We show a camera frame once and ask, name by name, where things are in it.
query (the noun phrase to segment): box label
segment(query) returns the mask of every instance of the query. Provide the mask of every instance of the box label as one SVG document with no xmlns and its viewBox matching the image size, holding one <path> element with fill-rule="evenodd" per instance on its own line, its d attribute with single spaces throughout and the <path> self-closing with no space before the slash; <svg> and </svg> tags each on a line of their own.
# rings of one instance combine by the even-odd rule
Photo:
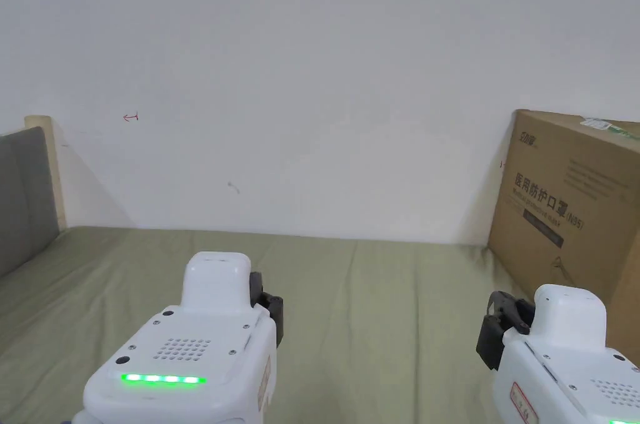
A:
<svg viewBox="0 0 640 424">
<path fill-rule="evenodd" d="M 639 139 L 640 136 L 636 136 L 635 134 L 625 131 L 621 127 L 615 126 L 609 122 L 603 121 L 597 118 L 587 118 L 585 121 L 581 123 L 583 126 L 592 127 L 593 129 L 598 129 L 600 131 L 609 131 L 615 134 L 619 134 L 620 136 L 628 137 L 630 139 Z"/>
<path fill-rule="evenodd" d="M 579 230 L 584 228 L 584 221 L 574 211 L 569 210 L 569 204 L 541 184 L 535 183 L 522 173 L 516 174 L 514 184 L 512 195 L 537 214 L 538 220 L 542 220 L 546 227 L 560 228 L 561 222 L 565 220 Z"/>
</svg>

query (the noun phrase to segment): red sticker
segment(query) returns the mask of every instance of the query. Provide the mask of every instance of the red sticker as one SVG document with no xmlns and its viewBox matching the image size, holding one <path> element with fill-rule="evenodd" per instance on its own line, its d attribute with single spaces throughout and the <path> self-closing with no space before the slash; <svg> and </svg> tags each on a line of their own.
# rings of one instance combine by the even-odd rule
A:
<svg viewBox="0 0 640 424">
<path fill-rule="evenodd" d="M 523 421 L 527 424 L 538 424 L 538 416 L 517 382 L 513 382 L 511 386 L 510 397 Z"/>
</svg>

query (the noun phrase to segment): green led light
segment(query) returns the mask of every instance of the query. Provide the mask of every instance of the green led light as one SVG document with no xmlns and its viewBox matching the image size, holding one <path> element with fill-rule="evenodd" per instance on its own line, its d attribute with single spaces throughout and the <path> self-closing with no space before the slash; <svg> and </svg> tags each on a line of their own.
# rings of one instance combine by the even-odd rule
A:
<svg viewBox="0 0 640 424">
<path fill-rule="evenodd" d="M 205 383 L 207 379 L 195 376 L 158 375 L 158 374 L 123 374 L 122 380 L 143 380 L 145 382 L 183 382 L 183 383 Z"/>
</svg>

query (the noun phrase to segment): cardboard box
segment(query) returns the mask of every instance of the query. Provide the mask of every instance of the cardboard box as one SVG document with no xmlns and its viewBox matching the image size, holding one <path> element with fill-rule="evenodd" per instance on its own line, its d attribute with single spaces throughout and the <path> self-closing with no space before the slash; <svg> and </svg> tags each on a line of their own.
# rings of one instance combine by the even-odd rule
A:
<svg viewBox="0 0 640 424">
<path fill-rule="evenodd" d="M 533 298 L 581 287 L 640 366 L 640 124 L 517 111 L 489 247 Z"/>
</svg>

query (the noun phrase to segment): sticker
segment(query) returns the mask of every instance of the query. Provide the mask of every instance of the sticker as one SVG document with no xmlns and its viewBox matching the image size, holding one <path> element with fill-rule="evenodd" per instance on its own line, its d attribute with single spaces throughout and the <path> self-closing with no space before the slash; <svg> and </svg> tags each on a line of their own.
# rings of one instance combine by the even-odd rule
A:
<svg viewBox="0 0 640 424">
<path fill-rule="evenodd" d="M 594 129 L 599 129 L 601 131 L 606 131 L 611 126 L 613 126 L 611 123 L 607 123 L 606 121 L 603 121 L 603 120 L 597 119 L 597 118 L 587 118 L 581 124 L 583 126 L 588 126 L 588 127 L 594 128 Z"/>
<path fill-rule="evenodd" d="M 523 390 L 519 388 L 517 382 L 513 382 L 510 397 L 511 402 L 513 402 L 523 421 L 527 424 L 538 424 L 538 416 L 535 410 L 533 410 L 531 402 L 529 402 L 527 396 L 524 395 Z"/>
<path fill-rule="evenodd" d="M 264 404 L 264 395 L 267 392 L 267 383 L 271 376 L 271 356 L 267 359 L 267 365 L 264 367 L 264 373 L 262 373 L 262 382 L 260 383 L 260 389 L 258 390 L 258 412 L 262 412 Z"/>
<path fill-rule="evenodd" d="M 601 119 L 587 118 L 581 124 L 584 125 L 584 126 L 592 127 L 593 129 L 597 129 L 599 131 L 609 131 L 609 132 L 612 132 L 614 134 L 619 134 L 620 136 L 623 136 L 623 137 L 628 137 L 630 139 L 636 139 L 637 141 L 640 141 L 640 136 L 637 136 L 636 134 L 633 134 L 632 132 L 626 131 L 626 130 L 622 129 L 621 127 L 614 126 L 611 123 L 608 123 L 608 122 L 603 121 Z"/>
</svg>

